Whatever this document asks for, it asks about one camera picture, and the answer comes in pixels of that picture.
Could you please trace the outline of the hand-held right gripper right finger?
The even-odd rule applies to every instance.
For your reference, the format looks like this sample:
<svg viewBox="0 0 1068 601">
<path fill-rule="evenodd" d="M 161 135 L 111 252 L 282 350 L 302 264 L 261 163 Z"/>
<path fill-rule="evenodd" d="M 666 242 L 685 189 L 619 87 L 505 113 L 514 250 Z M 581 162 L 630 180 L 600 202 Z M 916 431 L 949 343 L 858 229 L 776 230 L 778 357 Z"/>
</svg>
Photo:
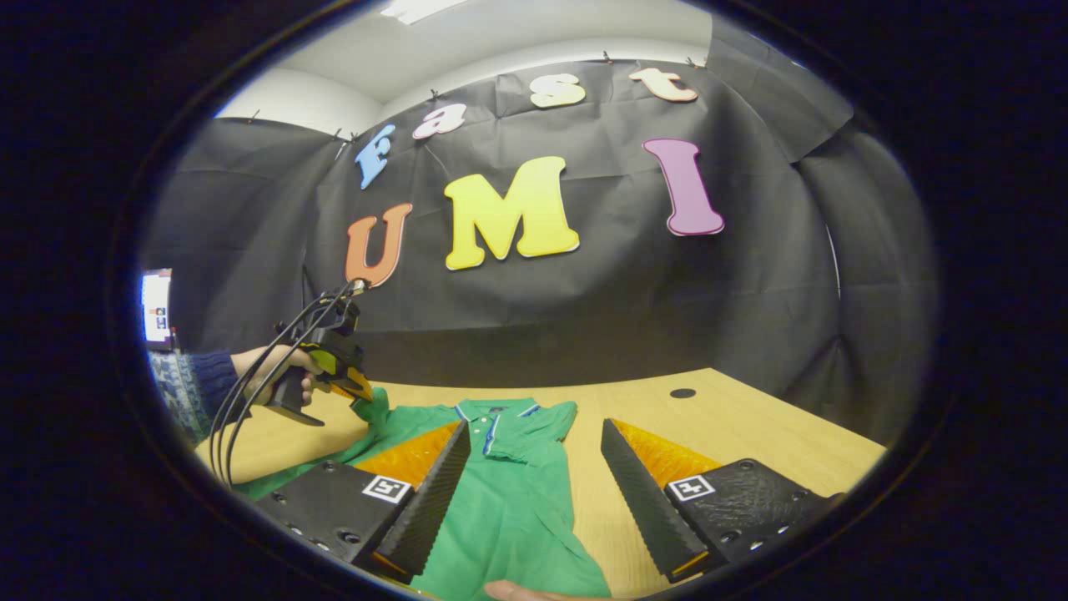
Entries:
<svg viewBox="0 0 1068 601">
<path fill-rule="evenodd" d="M 622 420 L 604 420 L 600 452 L 671 584 L 751 562 L 839 501 L 751 457 L 721 464 Z"/>
</svg>

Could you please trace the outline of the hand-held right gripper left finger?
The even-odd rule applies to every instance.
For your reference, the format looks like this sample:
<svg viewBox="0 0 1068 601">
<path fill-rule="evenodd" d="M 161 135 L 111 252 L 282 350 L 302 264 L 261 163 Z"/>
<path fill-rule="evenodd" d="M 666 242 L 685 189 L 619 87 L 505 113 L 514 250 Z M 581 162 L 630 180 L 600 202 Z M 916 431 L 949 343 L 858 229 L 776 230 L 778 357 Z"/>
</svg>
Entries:
<svg viewBox="0 0 1068 601">
<path fill-rule="evenodd" d="M 409 584 L 423 574 L 471 450 L 447 423 L 355 465 L 327 461 L 256 501 L 305 545 Z"/>
</svg>

